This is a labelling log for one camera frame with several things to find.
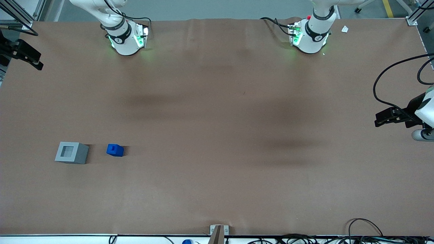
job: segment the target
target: table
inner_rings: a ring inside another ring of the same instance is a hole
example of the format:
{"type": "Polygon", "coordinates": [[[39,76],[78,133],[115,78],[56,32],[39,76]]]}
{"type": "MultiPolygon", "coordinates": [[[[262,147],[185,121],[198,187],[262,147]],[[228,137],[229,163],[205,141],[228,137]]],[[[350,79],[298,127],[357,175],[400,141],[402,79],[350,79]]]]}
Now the table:
{"type": "MultiPolygon", "coordinates": [[[[424,53],[404,19],[337,20],[313,55],[263,20],[155,22],[133,56],[99,23],[35,29],[22,38],[43,70],[13,60],[0,89],[0,233],[345,234],[367,218],[432,234],[432,144],[374,127],[376,76],[424,53]],[[60,141],[90,145],[87,164],[55,162],[60,141]]],[[[423,62],[390,70],[378,95],[405,107],[427,88],[423,62]]]]}

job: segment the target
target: metal frame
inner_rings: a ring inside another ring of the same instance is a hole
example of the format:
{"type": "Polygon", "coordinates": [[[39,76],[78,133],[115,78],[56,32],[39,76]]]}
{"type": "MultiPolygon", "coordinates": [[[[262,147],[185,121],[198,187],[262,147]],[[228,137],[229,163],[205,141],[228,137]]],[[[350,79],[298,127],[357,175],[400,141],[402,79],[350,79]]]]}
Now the metal frame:
{"type": "MultiPolygon", "coordinates": [[[[421,4],[421,7],[431,7],[434,4],[434,0],[425,0],[424,3],[421,4]]],[[[420,8],[416,8],[408,17],[405,19],[407,20],[407,24],[409,26],[416,26],[418,25],[417,20],[422,16],[422,14],[426,10],[422,10],[420,8]]]]}
{"type": "Polygon", "coordinates": [[[32,27],[34,17],[25,11],[15,0],[0,0],[0,8],[7,14],[17,17],[17,20],[0,20],[3,25],[21,25],[20,20],[32,27]]]}

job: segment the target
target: metal bracket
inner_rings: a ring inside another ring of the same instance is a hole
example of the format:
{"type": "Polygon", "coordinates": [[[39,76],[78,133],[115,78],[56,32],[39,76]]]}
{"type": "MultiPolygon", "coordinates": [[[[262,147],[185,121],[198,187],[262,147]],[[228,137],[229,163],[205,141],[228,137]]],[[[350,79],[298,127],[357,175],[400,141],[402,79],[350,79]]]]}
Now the metal bracket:
{"type": "MultiPolygon", "coordinates": [[[[213,231],[214,231],[216,225],[217,224],[210,225],[210,235],[213,234],[213,231]]],[[[225,235],[229,235],[229,225],[224,225],[223,226],[223,230],[224,230],[224,234],[225,235]]]]}
{"type": "MultiPolygon", "coordinates": [[[[33,25],[33,21],[30,21],[29,27],[32,28],[33,25]]],[[[21,28],[22,30],[30,30],[29,28],[27,28],[27,26],[23,25],[23,27],[21,28]]]]}
{"type": "Polygon", "coordinates": [[[417,22],[417,21],[410,22],[410,20],[408,19],[408,16],[405,17],[405,21],[407,21],[407,25],[408,25],[408,26],[417,26],[417,25],[418,25],[418,22],[417,22]]]}

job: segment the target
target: green led light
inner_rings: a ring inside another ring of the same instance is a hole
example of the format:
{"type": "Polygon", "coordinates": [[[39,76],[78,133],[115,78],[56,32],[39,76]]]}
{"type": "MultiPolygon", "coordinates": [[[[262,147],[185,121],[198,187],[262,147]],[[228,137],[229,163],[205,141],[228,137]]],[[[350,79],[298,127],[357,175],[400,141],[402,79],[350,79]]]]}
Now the green led light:
{"type": "Polygon", "coordinates": [[[109,36],[108,39],[110,40],[110,43],[112,44],[112,47],[115,48],[115,45],[113,44],[113,41],[112,41],[112,39],[110,38],[110,36],[109,36]]]}

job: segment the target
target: wire bundle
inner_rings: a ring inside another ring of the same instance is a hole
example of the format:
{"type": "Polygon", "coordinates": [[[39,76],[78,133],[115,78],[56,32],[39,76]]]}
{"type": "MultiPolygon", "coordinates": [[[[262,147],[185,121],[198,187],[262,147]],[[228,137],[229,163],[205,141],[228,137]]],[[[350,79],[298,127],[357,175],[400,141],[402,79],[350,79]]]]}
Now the wire bundle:
{"type": "MultiPolygon", "coordinates": [[[[377,96],[376,88],[377,88],[377,83],[378,83],[378,81],[380,80],[381,76],[383,76],[383,74],[386,73],[386,71],[388,71],[390,68],[392,68],[392,67],[394,67],[394,66],[396,66],[396,65],[398,65],[398,64],[401,64],[401,63],[405,63],[405,62],[408,62],[408,61],[411,61],[411,60],[414,60],[414,59],[419,59],[419,58],[428,57],[428,56],[434,56],[434,53],[427,53],[427,54],[423,54],[423,55],[414,56],[414,57],[411,57],[411,58],[408,58],[408,59],[404,59],[404,60],[398,61],[398,62],[396,62],[396,63],[394,63],[394,64],[392,64],[392,65],[389,65],[387,68],[385,68],[385,69],[384,69],[384,70],[383,70],[383,71],[378,75],[377,79],[376,79],[375,82],[374,82],[374,86],[373,86],[373,88],[372,88],[372,91],[373,91],[373,93],[374,93],[374,97],[375,97],[375,99],[376,99],[377,101],[381,102],[381,103],[384,103],[384,104],[386,104],[386,105],[389,105],[389,106],[392,106],[392,107],[396,108],[396,109],[399,110],[402,114],[406,115],[406,116],[407,116],[408,118],[410,118],[411,120],[417,122],[418,120],[416,120],[415,118],[413,118],[411,115],[409,115],[407,112],[405,112],[405,111],[404,111],[402,108],[400,108],[398,105],[395,105],[395,104],[393,104],[393,103],[391,103],[391,102],[386,102],[386,101],[384,101],[384,100],[379,99],[378,96],[377,96]]],[[[433,61],[433,60],[434,60],[434,58],[429,59],[429,60],[426,61],[426,62],[425,62],[425,63],[420,67],[420,69],[418,70],[417,79],[418,79],[418,82],[419,82],[420,84],[423,84],[423,85],[434,85],[434,83],[426,83],[426,82],[423,82],[423,81],[421,80],[421,72],[422,72],[422,70],[425,68],[426,65],[428,65],[428,64],[429,64],[431,61],[433,61]]]]}
{"type": "Polygon", "coordinates": [[[294,24],[294,23],[289,23],[288,25],[284,25],[284,24],[279,23],[279,22],[277,21],[277,18],[270,19],[270,18],[268,18],[268,17],[262,17],[262,18],[260,18],[260,20],[269,20],[269,21],[273,22],[273,24],[277,25],[277,26],[278,26],[278,27],[283,31],[283,33],[285,33],[286,35],[288,35],[288,36],[295,36],[294,34],[290,34],[289,32],[286,32],[286,31],[282,28],[282,27],[288,28],[288,25],[291,25],[291,24],[294,24]]]}

